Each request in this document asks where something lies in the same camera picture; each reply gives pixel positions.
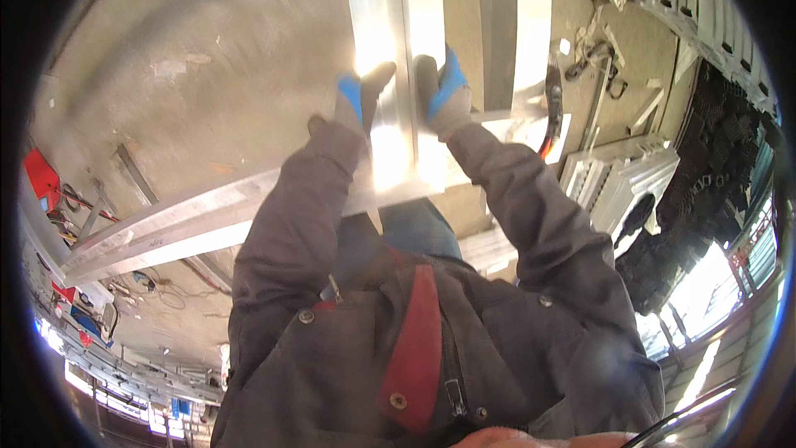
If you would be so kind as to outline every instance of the zipper pull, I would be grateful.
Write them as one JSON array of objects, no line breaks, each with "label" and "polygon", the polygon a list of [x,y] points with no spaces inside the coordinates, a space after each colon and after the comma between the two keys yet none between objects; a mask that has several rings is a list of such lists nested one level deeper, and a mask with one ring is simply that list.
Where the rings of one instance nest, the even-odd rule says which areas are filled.
[{"label": "zipper pull", "polygon": [[451,402],[451,415],[456,417],[464,417],[467,409],[464,407],[464,399],[462,397],[462,388],[459,387],[458,379],[450,379],[445,381],[445,392],[448,395],[448,401]]}]

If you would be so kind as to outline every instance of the concrete floor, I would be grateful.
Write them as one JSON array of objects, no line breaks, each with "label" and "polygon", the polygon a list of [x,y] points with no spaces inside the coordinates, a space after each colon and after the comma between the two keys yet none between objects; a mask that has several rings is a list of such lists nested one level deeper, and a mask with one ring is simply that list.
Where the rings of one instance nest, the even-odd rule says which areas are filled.
[{"label": "concrete floor", "polygon": [[[551,37],[571,41],[593,10],[590,0],[552,0],[552,9]],[[91,179],[102,180],[122,218],[143,202],[114,155],[119,143],[160,199],[279,166],[306,142],[307,118],[333,110],[330,80],[352,67],[348,11],[347,0],[96,0],[42,79],[31,138],[87,200],[94,200]],[[447,41],[477,107],[479,17],[478,0],[445,0]],[[620,77],[630,85],[619,101],[606,99],[598,144],[626,136],[651,77],[662,79],[668,101],[653,127],[674,137],[693,76],[691,69],[670,95],[676,36],[632,4],[624,12],[605,6],[602,19],[616,35],[626,59]],[[562,70],[573,61],[562,56]],[[595,70],[564,83],[564,111],[572,114],[564,155],[580,143],[595,87]],[[556,173],[562,164],[553,165]],[[460,238],[488,226],[479,187],[453,187],[432,201]],[[231,248],[211,256],[232,274],[235,254]],[[179,263],[155,270],[163,297],[142,293],[137,304],[121,304],[116,342],[126,345],[128,359],[159,363],[167,347],[167,363],[217,368],[231,301],[210,294]],[[512,267],[500,275],[511,279]],[[120,279],[143,290],[129,275]]]}]

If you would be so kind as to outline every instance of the red machine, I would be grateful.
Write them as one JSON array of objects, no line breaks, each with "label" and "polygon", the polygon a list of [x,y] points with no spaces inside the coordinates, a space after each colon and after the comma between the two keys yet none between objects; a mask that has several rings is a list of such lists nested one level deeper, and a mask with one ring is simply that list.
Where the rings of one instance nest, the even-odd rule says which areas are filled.
[{"label": "red machine", "polygon": [[58,178],[55,170],[47,164],[38,148],[25,157],[24,164],[30,184],[34,186],[34,193],[41,203],[41,209],[45,213],[50,213],[58,203],[57,191],[61,186],[61,179]]}]

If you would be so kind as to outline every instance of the work glove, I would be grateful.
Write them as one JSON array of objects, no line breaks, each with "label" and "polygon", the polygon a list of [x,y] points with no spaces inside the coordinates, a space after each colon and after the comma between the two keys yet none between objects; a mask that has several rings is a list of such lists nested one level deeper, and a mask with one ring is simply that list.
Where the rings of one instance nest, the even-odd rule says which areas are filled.
[{"label": "work glove", "polygon": [[379,94],[393,78],[396,64],[391,62],[376,66],[364,75],[362,80],[356,75],[345,74],[337,78],[337,102],[334,105],[334,121],[344,124],[354,133],[367,136]]},{"label": "work glove", "polygon": [[472,124],[470,86],[453,49],[448,47],[445,52],[442,76],[437,73],[434,58],[427,55],[417,56],[415,73],[426,124],[440,142],[447,142],[456,130]]}]

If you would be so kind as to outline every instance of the dark work jacket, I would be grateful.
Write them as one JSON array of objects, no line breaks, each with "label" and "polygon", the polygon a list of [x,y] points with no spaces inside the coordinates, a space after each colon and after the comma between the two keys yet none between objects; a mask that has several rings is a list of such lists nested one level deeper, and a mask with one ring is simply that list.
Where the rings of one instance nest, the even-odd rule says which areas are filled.
[{"label": "dark work jacket", "polygon": [[[646,358],[611,239],[532,149],[476,124],[448,147],[517,248],[519,286],[384,247],[342,302],[321,302],[364,145],[326,125],[255,216],[235,263],[234,372],[214,446],[448,446],[486,426],[567,438],[660,419],[660,367]],[[408,323],[410,305],[429,301],[438,316]],[[410,360],[398,367],[410,327],[422,339],[402,344]],[[405,389],[398,403],[386,387]],[[401,415],[417,414],[407,428]]]}]

